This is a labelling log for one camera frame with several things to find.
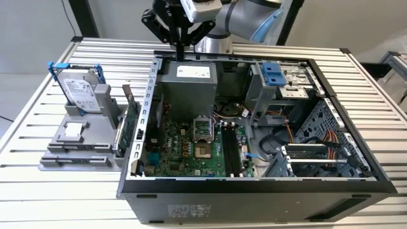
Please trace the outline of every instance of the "ram slot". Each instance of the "ram slot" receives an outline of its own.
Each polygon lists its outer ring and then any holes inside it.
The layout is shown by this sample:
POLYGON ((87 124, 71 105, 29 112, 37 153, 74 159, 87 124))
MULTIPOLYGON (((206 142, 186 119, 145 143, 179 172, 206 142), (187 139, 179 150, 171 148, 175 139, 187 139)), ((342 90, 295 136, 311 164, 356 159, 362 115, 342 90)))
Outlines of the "ram slot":
POLYGON ((222 146, 225 154, 226 173, 229 176, 239 177, 241 157, 235 129, 231 126, 222 128, 222 146))

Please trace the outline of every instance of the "white label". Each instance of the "white label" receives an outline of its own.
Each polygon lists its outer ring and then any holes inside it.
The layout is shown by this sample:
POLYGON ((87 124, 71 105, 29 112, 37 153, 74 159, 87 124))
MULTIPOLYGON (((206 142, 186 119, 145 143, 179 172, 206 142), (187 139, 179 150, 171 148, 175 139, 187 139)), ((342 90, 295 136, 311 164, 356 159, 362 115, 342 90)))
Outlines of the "white label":
POLYGON ((206 218, 210 217, 211 204, 170 204, 169 215, 173 218, 206 218))
POLYGON ((90 82, 86 80, 65 80, 69 93, 75 101, 75 105, 85 111, 101 111, 95 93, 90 82))
POLYGON ((245 109, 245 111, 242 112, 242 116, 246 118, 246 117, 247 117, 247 115, 249 115, 249 110, 247 110, 247 109, 245 109))
POLYGON ((179 66, 177 68, 177 76, 187 78, 211 78, 210 67, 203 66, 179 66))

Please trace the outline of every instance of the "white wall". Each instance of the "white wall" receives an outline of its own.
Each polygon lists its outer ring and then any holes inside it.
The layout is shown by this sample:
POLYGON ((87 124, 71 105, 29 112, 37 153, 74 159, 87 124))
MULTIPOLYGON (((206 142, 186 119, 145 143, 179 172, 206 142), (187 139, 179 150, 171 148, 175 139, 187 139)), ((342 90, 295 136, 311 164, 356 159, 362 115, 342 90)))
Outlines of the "white wall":
POLYGON ((287 45, 373 49, 407 28, 407 0, 306 0, 287 45))
POLYGON ((159 41, 141 21, 153 0, 90 0, 90 5, 101 37, 159 41))
MULTIPOLYGON (((81 35, 67 0, 66 7, 81 35)), ((0 73, 46 73, 73 37, 61 0, 0 0, 0 73)))

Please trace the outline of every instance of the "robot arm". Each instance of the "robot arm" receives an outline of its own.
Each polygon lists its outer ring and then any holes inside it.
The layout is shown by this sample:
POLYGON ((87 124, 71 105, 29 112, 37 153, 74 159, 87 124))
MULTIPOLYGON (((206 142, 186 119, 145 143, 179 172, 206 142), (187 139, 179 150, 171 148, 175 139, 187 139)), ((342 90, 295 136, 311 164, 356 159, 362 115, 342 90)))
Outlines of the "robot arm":
MULTIPOLYGON (((154 0, 142 22, 161 41, 170 43, 177 50, 177 60, 182 62, 191 44, 199 45, 199 52, 211 50, 202 48, 209 44, 205 36, 211 39, 210 45, 222 43, 231 34, 263 42, 271 26, 279 22, 281 6, 282 0, 154 0), (189 33, 201 22, 198 29, 189 33)), ((231 48, 217 52, 230 53, 231 48)))

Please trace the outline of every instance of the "side panel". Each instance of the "side panel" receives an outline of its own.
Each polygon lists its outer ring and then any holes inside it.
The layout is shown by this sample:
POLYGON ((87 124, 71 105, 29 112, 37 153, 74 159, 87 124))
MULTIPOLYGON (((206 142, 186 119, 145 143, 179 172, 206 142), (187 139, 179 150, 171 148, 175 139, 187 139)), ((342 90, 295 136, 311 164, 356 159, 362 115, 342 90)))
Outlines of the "side panel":
POLYGON ((352 193, 125 193, 142 223, 337 221, 385 199, 352 193))

